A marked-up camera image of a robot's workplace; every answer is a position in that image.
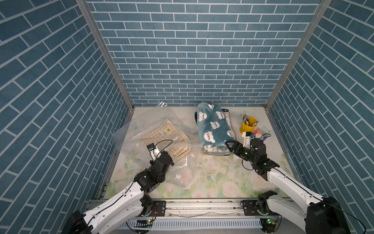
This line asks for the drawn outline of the clear plastic vacuum bag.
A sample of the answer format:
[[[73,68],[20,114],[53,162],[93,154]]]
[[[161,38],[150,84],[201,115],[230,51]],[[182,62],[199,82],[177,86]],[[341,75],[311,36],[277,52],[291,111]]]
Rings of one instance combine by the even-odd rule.
[[[154,107],[139,110],[113,134],[118,157],[110,183],[117,183],[118,191],[136,174],[149,168],[163,151],[174,163],[166,173],[166,182],[182,188],[192,185],[202,143],[196,130],[183,121],[187,113],[184,108],[181,110],[179,114],[177,109],[162,101]]]

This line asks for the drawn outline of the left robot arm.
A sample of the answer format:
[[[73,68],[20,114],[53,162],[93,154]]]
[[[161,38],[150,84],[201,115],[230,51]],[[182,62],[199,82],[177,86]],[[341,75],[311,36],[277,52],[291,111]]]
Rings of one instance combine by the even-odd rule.
[[[138,173],[129,186],[111,199],[85,213],[71,214],[62,233],[108,234],[129,219],[148,214],[153,204],[149,193],[165,181],[168,169],[174,165],[166,151],[150,163],[150,168]]]

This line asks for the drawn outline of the dark teal bear blanket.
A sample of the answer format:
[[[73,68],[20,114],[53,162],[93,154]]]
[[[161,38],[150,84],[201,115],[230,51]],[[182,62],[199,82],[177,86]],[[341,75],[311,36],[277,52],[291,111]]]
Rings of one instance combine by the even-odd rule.
[[[219,105],[207,102],[198,104],[196,124],[198,137],[203,146],[216,147],[225,143],[228,125]]]

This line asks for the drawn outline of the orange checked flower blanket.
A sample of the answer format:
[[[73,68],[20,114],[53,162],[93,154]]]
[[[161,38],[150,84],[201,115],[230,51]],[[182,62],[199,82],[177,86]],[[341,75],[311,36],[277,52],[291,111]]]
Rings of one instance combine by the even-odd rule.
[[[190,139],[168,119],[141,139],[147,145],[155,143],[161,150],[166,148],[172,158],[182,158],[191,150]]]

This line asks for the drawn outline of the navy blue star blanket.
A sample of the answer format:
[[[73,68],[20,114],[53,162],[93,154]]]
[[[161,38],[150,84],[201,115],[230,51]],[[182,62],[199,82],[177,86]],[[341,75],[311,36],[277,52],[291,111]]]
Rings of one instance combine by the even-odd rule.
[[[224,113],[226,119],[230,118],[230,113],[228,109],[222,109],[222,112]],[[197,122],[197,112],[194,113],[195,122]]]

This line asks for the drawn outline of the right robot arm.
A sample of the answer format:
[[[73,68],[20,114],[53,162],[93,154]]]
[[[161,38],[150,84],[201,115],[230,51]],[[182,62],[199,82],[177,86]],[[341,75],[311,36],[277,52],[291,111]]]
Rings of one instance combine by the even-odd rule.
[[[272,190],[266,191],[258,195],[256,206],[260,214],[278,214],[307,234],[350,233],[339,202],[333,197],[324,198],[289,176],[279,164],[267,157],[262,139],[251,139],[247,147],[238,141],[227,141],[225,144],[231,153],[250,162],[257,175],[292,199],[287,201]]]

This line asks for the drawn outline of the cream bear print blanket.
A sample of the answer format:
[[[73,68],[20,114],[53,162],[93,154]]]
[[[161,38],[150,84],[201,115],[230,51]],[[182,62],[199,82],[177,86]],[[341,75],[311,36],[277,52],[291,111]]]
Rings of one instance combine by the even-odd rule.
[[[226,122],[227,122],[227,125],[228,125],[228,131],[227,131],[227,136],[228,137],[225,140],[225,142],[228,141],[228,140],[235,140],[236,135],[235,135],[235,132],[232,128],[230,112],[229,112],[228,109],[222,109],[222,112],[223,112],[223,114],[226,118]],[[224,157],[224,156],[231,155],[231,152],[229,151],[229,149],[227,148],[225,143],[223,143],[219,146],[216,146],[216,147],[203,146],[202,152],[203,152],[204,155],[217,156],[217,157]]]

